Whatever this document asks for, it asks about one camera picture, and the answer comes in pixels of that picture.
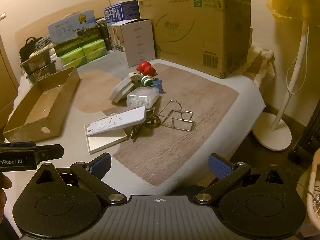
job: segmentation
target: bed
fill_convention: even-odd
[[[250,53],[254,56],[249,56],[247,64],[226,79],[160,59],[150,61],[163,80],[166,92],[158,108],[169,100],[179,101],[184,110],[194,112],[196,128],[192,132],[181,132],[161,126],[151,135],[142,133],[135,143],[128,140],[90,155],[84,125],[108,114],[126,111],[123,104],[115,106],[107,98],[111,89],[134,71],[134,68],[120,66],[110,51],[78,68],[81,82],[61,136],[37,145],[61,144],[64,147],[63,158],[52,161],[56,167],[69,167],[77,161],[89,162],[103,152],[109,152],[112,167],[102,181],[127,197],[133,194],[165,195],[179,185],[195,183],[208,172],[209,154],[215,152],[230,159],[263,111],[265,104],[259,91],[263,82],[258,80],[263,81],[261,77],[268,74],[272,76],[273,68],[270,69],[270,58],[267,57],[263,61],[265,64],[260,64],[255,74],[252,72],[255,69],[252,63],[262,52],[252,48]],[[23,76],[14,108],[30,87]],[[18,234],[12,207],[34,173],[5,173],[13,183],[13,187],[6,190],[5,215]]]

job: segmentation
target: white fan stand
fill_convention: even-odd
[[[272,151],[279,152],[287,149],[292,140],[290,129],[281,119],[281,117],[284,114],[284,111],[289,103],[292,91],[298,79],[303,56],[307,48],[308,29],[309,24],[304,21],[302,24],[302,34],[296,65],[294,66],[287,93],[284,97],[277,116],[275,116],[274,114],[262,113],[252,128],[252,133],[255,138],[264,147]]]

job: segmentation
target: light switch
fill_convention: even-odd
[[[3,20],[5,18],[5,13],[3,13],[2,15],[0,15],[0,21]]]

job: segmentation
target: red toy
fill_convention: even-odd
[[[156,74],[156,72],[157,72],[157,71],[155,70],[155,68],[150,65],[150,66],[146,66],[146,67],[144,68],[143,74],[151,77],[151,76],[153,76],[154,74]]]
[[[139,66],[136,68],[136,71],[139,71],[140,73],[144,72],[145,67],[150,66],[151,64],[147,61],[142,61],[139,63]]]

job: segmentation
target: blue milk box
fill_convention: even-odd
[[[123,20],[140,19],[137,0],[122,2],[104,9],[106,22],[116,23]]]

